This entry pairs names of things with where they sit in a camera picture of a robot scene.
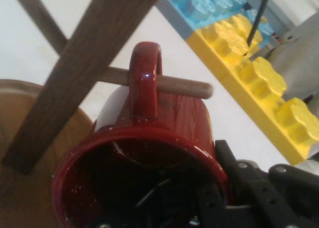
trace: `yellow toy block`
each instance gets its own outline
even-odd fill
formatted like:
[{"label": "yellow toy block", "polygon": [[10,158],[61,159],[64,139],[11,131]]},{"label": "yellow toy block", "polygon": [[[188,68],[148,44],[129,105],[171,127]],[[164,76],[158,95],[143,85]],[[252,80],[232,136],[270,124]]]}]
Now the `yellow toy block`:
[{"label": "yellow toy block", "polygon": [[[253,27],[247,17],[243,16],[242,14],[237,14],[227,19],[227,22],[229,22],[235,28],[238,35],[247,41],[250,31]],[[263,36],[261,35],[260,31],[257,30],[249,50],[251,51],[254,49],[262,41]]]},{"label": "yellow toy block", "polygon": [[202,29],[203,35],[224,61],[234,63],[248,51],[247,42],[226,21],[216,22]]},{"label": "yellow toy block", "polygon": [[285,158],[293,165],[304,161],[319,141],[319,121],[302,101],[281,98],[287,85],[267,60],[250,62],[249,52],[225,59],[220,50],[232,48],[227,36],[234,36],[226,31],[229,23],[219,22],[196,30],[186,42]]},{"label": "yellow toy block", "polygon": [[276,118],[290,138],[305,147],[307,156],[307,148],[319,141],[319,121],[316,116],[309,112],[302,100],[293,98],[280,107]]},{"label": "yellow toy block", "polygon": [[239,77],[250,87],[255,97],[270,103],[279,99],[287,89],[284,78],[262,57],[239,69]]}]

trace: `mug handle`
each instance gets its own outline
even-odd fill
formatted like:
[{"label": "mug handle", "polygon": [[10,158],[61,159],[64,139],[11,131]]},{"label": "mug handle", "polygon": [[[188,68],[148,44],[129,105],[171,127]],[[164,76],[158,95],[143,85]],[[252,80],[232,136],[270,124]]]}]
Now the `mug handle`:
[{"label": "mug handle", "polygon": [[162,75],[160,45],[140,42],[130,61],[131,115],[137,118],[158,116],[157,75]]}]

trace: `white table surface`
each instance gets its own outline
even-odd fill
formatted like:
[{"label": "white table surface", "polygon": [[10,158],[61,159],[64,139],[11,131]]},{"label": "white table surface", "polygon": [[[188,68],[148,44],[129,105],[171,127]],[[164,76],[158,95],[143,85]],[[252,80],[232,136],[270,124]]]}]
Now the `white table surface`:
[{"label": "white table surface", "polygon": [[[69,38],[91,0],[42,1]],[[210,112],[213,137],[215,140],[225,139],[237,159],[253,160],[263,170],[278,163],[287,163],[157,8],[151,9],[112,66],[127,69],[133,47],[141,41],[153,41],[161,46],[164,75],[213,85],[214,95],[204,101]],[[0,79],[43,85],[57,59],[58,55],[18,1],[0,0]],[[95,120],[104,102],[117,87],[97,83],[80,107]]]}]

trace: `metal screw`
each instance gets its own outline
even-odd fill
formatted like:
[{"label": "metal screw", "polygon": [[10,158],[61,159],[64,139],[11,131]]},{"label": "metal screw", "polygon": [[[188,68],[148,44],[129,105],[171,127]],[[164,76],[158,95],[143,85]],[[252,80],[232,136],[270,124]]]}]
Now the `metal screw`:
[{"label": "metal screw", "polygon": [[244,162],[240,162],[240,163],[238,163],[238,166],[239,166],[240,168],[246,168],[246,167],[247,167],[247,164],[244,163]]},{"label": "metal screw", "polygon": [[286,228],[299,228],[299,227],[295,226],[295,225],[288,225],[288,226],[286,226]]},{"label": "metal screw", "polygon": [[286,172],[287,171],[284,167],[276,167],[275,169],[277,172]]},{"label": "metal screw", "polygon": [[97,228],[111,228],[109,224],[101,224]]}]

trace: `wooden dowel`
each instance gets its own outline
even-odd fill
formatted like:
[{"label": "wooden dowel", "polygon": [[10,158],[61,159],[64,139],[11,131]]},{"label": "wooden dowel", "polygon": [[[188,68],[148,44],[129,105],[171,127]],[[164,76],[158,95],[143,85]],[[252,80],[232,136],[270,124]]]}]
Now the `wooden dowel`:
[{"label": "wooden dowel", "polygon": [[29,173],[157,0],[92,0],[2,163]]},{"label": "wooden dowel", "polygon": [[56,53],[61,55],[67,39],[41,0],[18,0]]},{"label": "wooden dowel", "polygon": [[[34,23],[55,49],[58,54],[62,53],[67,44],[67,39],[60,28],[54,22],[41,0],[19,0]],[[128,71],[109,67],[100,81],[129,85]],[[212,95],[212,87],[207,83],[188,81],[167,76],[158,76],[158,90],[172,94],[180,94],[191,97],[207,99]]]},{"label": "wooden dowel", "polygon": [[[100,81],[126,85],[130,84],[130,74],[128,70],[109,67]],[[185,95],[201,99],[208,99],[213,93],[210,84],[193,80],[173,78],[169,76],[157,75],[158,91],[171,94]]]}]

